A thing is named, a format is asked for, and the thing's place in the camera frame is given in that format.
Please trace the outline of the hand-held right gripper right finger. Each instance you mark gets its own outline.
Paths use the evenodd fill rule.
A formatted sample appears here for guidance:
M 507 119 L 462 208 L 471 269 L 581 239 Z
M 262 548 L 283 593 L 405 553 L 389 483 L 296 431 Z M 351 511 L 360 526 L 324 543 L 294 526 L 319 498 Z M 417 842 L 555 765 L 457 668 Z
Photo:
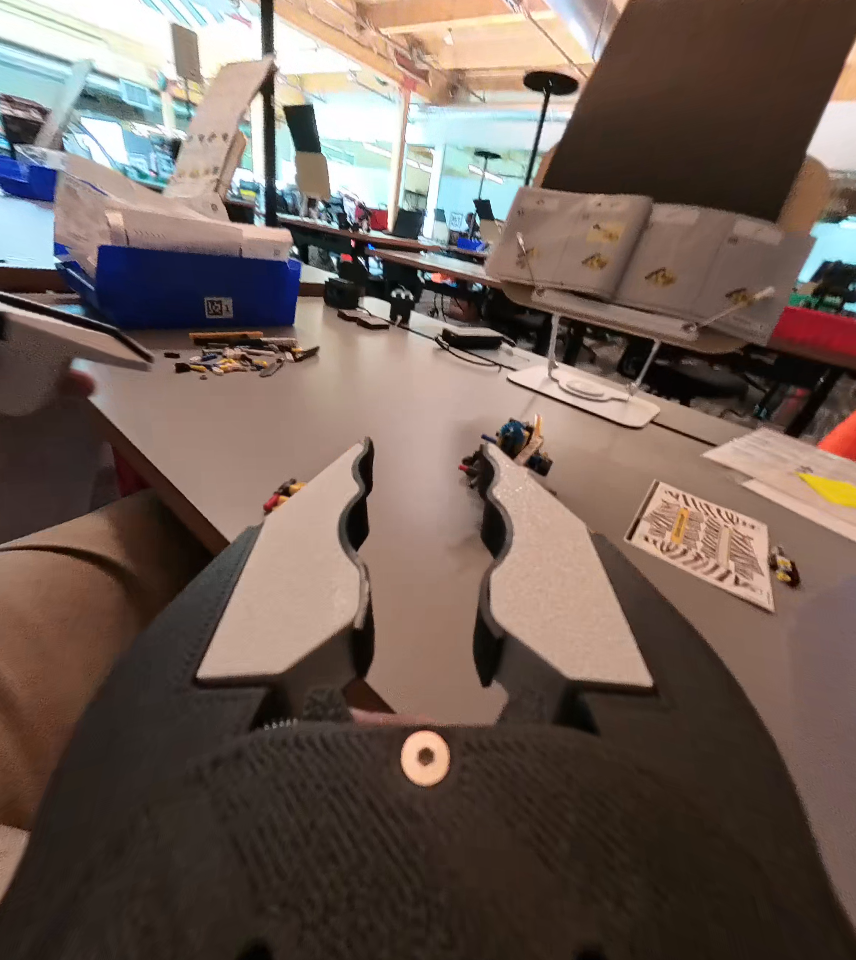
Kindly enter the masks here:
M 582 693 L 648 697 L 654 678 L 592 533 L 533 473 L 479 449 L 481 540 L 489 555 L 473 630 L 481 686 L 537 698 L 552 719 Z

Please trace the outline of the black blue yellow lego model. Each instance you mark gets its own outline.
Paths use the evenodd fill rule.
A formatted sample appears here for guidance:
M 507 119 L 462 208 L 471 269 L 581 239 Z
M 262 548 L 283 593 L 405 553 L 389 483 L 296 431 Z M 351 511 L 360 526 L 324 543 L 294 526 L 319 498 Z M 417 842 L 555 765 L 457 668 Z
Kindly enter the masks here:
M 512 418 L 494 434 L 482 434 L 479 447 L 458 465 L 467 487 L 475 490 L 482 480 L 483 450 L 495 447 L 519 466 L 541 478 L 550 474 L 554 460 L 545 450 L 544 418 L 533 414 L 528 420 Z

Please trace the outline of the yellow paper piece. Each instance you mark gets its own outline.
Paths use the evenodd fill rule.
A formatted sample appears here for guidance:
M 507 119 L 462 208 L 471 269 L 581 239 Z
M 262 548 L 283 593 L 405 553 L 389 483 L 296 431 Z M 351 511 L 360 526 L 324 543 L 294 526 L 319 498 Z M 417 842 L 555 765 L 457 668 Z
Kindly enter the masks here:
M 825 501 L 838 507 L 856 510 L 854 484 L 804 471 L 798 472 L 796 477 Z

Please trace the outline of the red plastic bin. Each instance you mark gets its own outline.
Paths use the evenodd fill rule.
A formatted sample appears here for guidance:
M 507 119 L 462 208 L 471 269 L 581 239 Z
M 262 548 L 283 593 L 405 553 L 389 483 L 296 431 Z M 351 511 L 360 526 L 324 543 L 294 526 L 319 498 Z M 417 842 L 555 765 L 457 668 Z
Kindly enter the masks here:
M 768 346 L 795 355 L 824 355 L 842 365 L 856 367 L 856 317 L 788 306 Z

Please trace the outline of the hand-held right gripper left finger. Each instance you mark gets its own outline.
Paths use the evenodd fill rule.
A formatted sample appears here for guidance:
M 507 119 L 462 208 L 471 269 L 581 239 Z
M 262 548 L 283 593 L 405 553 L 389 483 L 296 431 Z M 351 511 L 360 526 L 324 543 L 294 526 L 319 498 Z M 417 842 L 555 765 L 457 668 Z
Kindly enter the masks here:
M 368 569 L 374 445 L 362 438 L 271 511 L 242 566 L 195 678 L 262 688 L 284 710 L 363 679 L 374 654 Z

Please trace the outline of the small blue bin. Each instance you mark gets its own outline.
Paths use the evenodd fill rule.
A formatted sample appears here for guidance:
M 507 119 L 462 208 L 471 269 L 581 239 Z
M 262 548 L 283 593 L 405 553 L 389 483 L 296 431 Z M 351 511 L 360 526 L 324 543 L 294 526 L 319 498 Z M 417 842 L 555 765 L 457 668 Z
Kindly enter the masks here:
M 48 166 L 0 155 L 0 188 L 19 199 L 52 203 L 58 171 Z

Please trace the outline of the black floor lamp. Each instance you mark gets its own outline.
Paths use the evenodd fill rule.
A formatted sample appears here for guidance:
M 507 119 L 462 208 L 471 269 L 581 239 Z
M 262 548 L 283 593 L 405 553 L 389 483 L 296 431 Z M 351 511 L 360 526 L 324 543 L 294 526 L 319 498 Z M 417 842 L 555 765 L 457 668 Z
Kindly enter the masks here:
M 538 151 L 542 136 L 543 127 L 550 102 L 553 97 L 566 97 L 578 91 L 578 80 L 568 74 L 552 70 L 530 70 L 523 78 L 524 87 L 527 90 L 538 93 L 542 97 L 541 110 L 535 129 L 533 143 L 530 149 L 529 163 L 525 174 L 524 186 L 530 186 L 534 172 L 534 165 L 538 157 Z

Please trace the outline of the blue bin holding papers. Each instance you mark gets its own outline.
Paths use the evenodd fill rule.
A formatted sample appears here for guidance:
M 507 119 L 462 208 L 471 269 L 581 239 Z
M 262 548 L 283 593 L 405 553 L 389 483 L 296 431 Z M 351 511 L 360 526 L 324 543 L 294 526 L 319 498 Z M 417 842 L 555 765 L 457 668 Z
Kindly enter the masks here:
M 86 307 L 119 330 L 267 330 L 294 324 L 298 260 L 244 259 L 101 246 L 87 273 L 58 259 L 62 280 Z

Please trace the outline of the pile of loose lego pieces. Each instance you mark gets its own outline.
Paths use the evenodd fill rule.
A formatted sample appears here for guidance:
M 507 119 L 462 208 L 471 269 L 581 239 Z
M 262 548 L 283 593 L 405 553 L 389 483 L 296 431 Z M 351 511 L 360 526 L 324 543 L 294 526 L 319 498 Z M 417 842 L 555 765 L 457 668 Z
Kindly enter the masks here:
M 271 378 L 285 366 L 317 358 L 320 346 L 290 335 L 266 336 L 260 330 L 193 331 L 188 345 L 161 351 L 177 375 L 199 380 L 234 374 Z

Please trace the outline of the black vertical pole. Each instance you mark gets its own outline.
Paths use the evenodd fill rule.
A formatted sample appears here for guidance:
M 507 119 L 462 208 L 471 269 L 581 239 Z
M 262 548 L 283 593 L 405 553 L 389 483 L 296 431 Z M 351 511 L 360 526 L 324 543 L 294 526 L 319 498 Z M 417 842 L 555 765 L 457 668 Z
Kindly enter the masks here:
M 275 73 L 276 51 L 273 1 L 259 2 L 260 37 L 262 59 L 271 59 L 274 66 L 268 68 L 260 93 L 263 104 L 263 118 L 257 123 L 262 135 L 262 154 L 264 161 L 264 215 L 269 227 L 277 226 L 277 188 L 276 188 L 276 134 L 275 134 Z

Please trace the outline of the open lego instruction booklet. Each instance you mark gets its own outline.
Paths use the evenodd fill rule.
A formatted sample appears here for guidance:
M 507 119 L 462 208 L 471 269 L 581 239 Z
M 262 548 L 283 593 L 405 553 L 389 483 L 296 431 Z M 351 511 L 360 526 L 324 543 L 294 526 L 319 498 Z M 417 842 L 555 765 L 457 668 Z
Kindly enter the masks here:
M 808 230 L 637 195 L 518 190 L 485 268 L 546 312 L 680 345 L 766 345 L 815 244 Z

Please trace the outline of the black box device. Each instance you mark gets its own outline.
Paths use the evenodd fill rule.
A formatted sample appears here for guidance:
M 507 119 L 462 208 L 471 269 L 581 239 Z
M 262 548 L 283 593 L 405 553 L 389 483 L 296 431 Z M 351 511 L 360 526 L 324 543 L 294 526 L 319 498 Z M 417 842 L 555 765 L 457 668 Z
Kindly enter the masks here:
M 479 326 L 446 324 L 438 336 L 448 347 L 461 352 L 496 352 L 508 345 L 500 332 Z

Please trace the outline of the zebra striped sticker sheet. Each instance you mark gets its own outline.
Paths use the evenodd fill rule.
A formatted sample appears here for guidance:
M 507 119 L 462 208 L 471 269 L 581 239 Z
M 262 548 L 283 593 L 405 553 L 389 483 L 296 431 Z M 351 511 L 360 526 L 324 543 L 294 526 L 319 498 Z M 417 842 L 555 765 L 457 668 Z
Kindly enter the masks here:
M 768 526 L 663 481 L 651 484 L 625 543 L 774 614 Z

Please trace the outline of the person's leg in beige pants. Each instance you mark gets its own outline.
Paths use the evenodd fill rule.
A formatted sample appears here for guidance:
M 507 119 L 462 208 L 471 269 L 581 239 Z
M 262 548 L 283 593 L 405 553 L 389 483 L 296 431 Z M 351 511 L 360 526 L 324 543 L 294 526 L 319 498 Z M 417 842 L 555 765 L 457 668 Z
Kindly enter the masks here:
M 87 703 L 211 558 L 149 490 L 0 544 L 0 900 Z

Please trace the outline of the black office chair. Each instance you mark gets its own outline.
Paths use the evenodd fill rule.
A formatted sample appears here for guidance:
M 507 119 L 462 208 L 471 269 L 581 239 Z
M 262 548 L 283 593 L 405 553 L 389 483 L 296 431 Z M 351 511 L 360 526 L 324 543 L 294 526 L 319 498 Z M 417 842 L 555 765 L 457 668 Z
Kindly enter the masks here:
M 653 347 L 653 341 L 630 338 L 617 362 L 616 373 L 634 381 L 642 373 L 645 363 L 651 360 L 641 380 L 641 388 L 656 397 L 686 407 L 690 407 L 694 400 L 746 400 L 749 384 L 743 376 L 726 366 L 716 367 L 699 354 L 671 345 L 660 346 L 650 358 Z

